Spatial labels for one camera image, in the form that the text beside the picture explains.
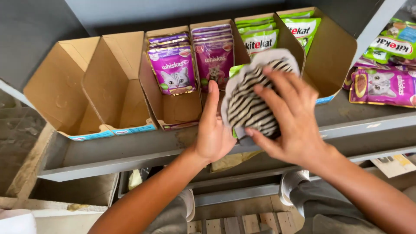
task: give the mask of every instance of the forearm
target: forearm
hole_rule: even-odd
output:
[[[416,230],[416,204],[338,151],[315,168],[314,173],[334,186],[386,233],[412,233]]]
[[[207,165],[186,149],[173,162],[137,186],[110,207],[89,234],[136,234],[143,232],[156,216]]]

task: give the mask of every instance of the hand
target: hand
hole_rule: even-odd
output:
[[[225,127],[221,114],[217,114],[220,91],[214,80],[209,81],[208,91],[195,142],[195,152],[206,160],[207,164],[224,157],[237,142],[231,128]]]
[[[314,115],[318,92],[293,73],[272,72],[269,67],[263,73],[274,83],[280,96],[262,85],[255,86],[254,91],[273,111],[282,135],[273,141],[255,129],[247,128],[246,133],[270,157],[311,170],[318,159],[336,151],[319,134]]]

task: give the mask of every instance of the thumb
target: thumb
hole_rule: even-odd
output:
[[[210,80],[208,83],[208,98],[205,103],[204,111],[201,116],[201,121],[210,121],[215,124],[217,116],[218,101],[220,99],[220,90],[218,90],[218,84],[214,80]]]
[[[283,149],[275,141],[265,137],[261,132],[253,128],[246,128],[245,132],[253,139],[256,145],[266,151],[269,156],[274,157],[283,155]]]

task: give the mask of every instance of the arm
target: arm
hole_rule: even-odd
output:
[[[110,207],[92,226],[89,234],[142,233],[198,172],[232,149],[236,140],[231,129],[224,127],[222,119],[217,117],[218,100],[218,85],[210,81],[196,142]]]
[[[277,92],[255,87],[269,105],[282,136],[272,141],[255,129],[248,135],[271,157],[297,164],[326,180],[386,233],[413,233],[416,204],[386,182],[350,162],[326,144],[314,116],[318,93],[296,75],[265,68]]]

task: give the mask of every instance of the shoe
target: shoe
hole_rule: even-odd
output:
[[[195,199],[193,197],[193,191],[192,189],[185,189],[179,196],[186,205],[186,222],[191,222],[195,216]]]
[[[302,170],[298,172],[288,172],[283,174],[280,180],[279,186],[279,198],[280,201],[286,206],[293,206],[293,203],[290,201],[290,192],[296,188],[296,186],[304,181],[309,181],[309,171]]]

